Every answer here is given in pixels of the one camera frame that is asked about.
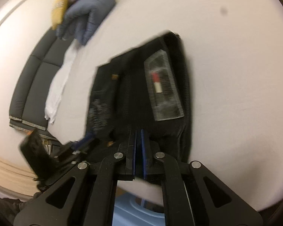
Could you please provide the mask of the dark grey sofa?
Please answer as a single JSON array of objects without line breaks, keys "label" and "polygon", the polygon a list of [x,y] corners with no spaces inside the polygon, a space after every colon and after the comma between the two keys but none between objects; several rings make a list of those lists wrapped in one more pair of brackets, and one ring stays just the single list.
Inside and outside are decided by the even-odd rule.
[{"label": "dark grey sofa", "polygon": [[49,29],[36,44],[14,89],[9,107],[10,126],[47,131],[44,109],[49,87],[72,41],[73,37],[58,39],[55,31]]}]

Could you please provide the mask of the light blue plastic stool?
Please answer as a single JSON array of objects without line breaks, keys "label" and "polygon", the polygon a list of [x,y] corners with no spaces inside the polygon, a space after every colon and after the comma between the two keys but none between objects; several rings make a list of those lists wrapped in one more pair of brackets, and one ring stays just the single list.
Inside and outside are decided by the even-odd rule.
[{"label": "light blue plastic stool", "polygon": [[165,225],[165,215],[143,208],[125,193],[115,200],[112,225]]}]

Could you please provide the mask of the white cloth on bed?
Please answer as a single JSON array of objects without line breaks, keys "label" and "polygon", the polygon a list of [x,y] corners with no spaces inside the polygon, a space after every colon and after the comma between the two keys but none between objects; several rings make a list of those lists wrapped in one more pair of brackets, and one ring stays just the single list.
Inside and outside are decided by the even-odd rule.
[{"label": "white cloth on bed", "polygon": [[77,40],[71,43],[65,52],[61,68],[57,71],[50,84],[44,109],[45,119],[48,120],[48,124],[54,124],[55,122],[63,91],[80,47],[81,45]]}]

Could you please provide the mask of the black pants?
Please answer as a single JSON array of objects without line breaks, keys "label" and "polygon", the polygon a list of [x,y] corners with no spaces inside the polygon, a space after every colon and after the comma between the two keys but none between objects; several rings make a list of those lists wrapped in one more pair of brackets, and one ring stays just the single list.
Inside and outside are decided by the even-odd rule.
[{"label": "black pants", "polygon": [[[170,67],[182,104],[184,117],[154,119],[144,62],[158,50],[168,54]],[[190,82],[182,39],[173,32],[164,33],[101,65],[95,72],[89,97],[86,133],[98,139],[114,141],[129,132],[145,129],[160,151],[177,161],[187,162],[191,149]]]}]

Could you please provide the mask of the clear plastic pants tag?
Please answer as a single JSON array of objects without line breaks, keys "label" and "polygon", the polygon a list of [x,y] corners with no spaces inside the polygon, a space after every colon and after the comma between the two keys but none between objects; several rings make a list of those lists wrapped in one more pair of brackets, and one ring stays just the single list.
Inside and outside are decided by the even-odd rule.
[{"label": "clear plastic pants tag", "polygon": [[156,121],[184,117],[167,52],[158,50],[144,62],[149,99]]}]

